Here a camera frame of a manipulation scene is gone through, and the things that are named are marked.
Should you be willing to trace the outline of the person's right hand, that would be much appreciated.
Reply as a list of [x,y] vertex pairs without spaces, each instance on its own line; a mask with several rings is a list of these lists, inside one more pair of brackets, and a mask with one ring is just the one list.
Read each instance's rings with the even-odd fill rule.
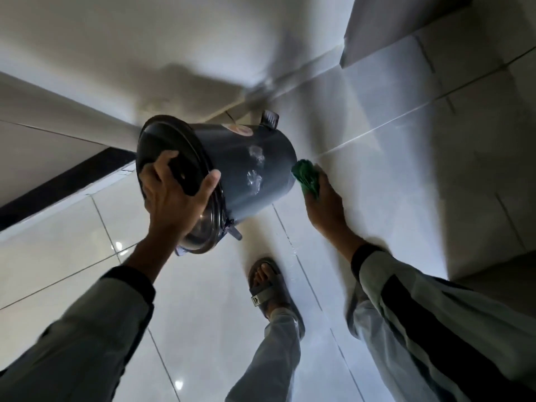
[[308,218],[315,229],[334,247],[338,246],[347,232],[343,201],[336,193],[335,205],[306,205]]

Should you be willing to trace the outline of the person's left hand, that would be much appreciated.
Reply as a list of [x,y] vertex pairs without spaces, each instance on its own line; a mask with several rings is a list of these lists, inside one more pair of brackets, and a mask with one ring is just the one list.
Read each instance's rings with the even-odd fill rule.
[[144,165],[139,174],[150,215],[149,232],[143,243],[173,249],[191,232],[204,211],[193,208],[194,195],[187,195],[169,166],[176,150],[161,152],[155,162]]

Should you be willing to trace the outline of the green cleaning cloth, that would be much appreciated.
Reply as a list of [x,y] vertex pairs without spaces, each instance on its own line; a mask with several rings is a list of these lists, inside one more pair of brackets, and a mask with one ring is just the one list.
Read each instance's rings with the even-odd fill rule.
[[316,200],[319,198],[319,172],[311,161],[299,160],[292,166],[291,174],[303,192],[310,193]]

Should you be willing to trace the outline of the dark grey pedal bin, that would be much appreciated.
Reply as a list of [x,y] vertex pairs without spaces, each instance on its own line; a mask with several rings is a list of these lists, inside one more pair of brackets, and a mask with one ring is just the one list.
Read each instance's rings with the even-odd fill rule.
[[218,186],[196,225],[175,249],[178,256],[204,254],[224,236],[240,241],[238,224],[290,192],[298,161],[291,141],[277,129],[279,116],[264,111],[257,125],[189,124],[159,114],[148,119],[136,150],[136,173],[161,152],[176,150],[169,167],[184,193],[195,195],[213,169]]

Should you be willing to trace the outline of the person's left forearm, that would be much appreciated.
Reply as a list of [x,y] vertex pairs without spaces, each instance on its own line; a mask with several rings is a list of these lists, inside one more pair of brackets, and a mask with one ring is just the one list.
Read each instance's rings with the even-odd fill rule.
[[0,402],[112,402],[153,316],[154,282],[178,242],[148,233],[0,372]]

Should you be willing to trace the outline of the person's right forearm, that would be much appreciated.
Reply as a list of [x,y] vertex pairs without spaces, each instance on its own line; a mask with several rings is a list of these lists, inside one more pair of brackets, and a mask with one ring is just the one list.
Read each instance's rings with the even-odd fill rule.
[[432,277],[346,226],[326,234],[351,264],[348,326],[399,402],[536,402],[536,319]]

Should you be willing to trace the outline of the person's foot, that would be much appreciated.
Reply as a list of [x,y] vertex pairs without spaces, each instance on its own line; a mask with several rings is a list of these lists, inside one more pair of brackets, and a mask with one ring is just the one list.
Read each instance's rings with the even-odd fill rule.
[[[274,272],[272,265],[268,262],[263,262],[257,267],[252,276],[251,288],[258,288],[268,284],[270,282],[270,278],[274,277],[275,275],[276,273]],[[271,319],[273,311],[279,307],[280,305],[277,297],[271,298],[260,306],[261,311],[268,320]]]

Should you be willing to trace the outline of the grey slide sandal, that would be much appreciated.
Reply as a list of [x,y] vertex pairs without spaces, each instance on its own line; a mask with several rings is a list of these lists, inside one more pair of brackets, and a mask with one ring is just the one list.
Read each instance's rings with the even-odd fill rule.
[[[260,283],[255,284],[256,276],[259,271],[263,270],[264,264],[269,265],[272,274]],[[276,261],[271,257],[263,257],[255,261],[249,270],[247,281],[254,307],[259,308],[267,319],[270,317],[268,313],[270,304],[283,306],[285,309],[290,310],[295,316],[299,338],[302,340],[305,336],[305,324],[289,293],[284,275]]]

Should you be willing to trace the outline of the person's leg in grey trousers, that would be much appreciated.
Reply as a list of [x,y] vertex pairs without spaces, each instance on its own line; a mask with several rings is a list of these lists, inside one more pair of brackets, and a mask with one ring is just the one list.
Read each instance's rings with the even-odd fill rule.
[[275,309],[250,365],[224,402],[291,402],[300,341],[297,315],[286,308]]

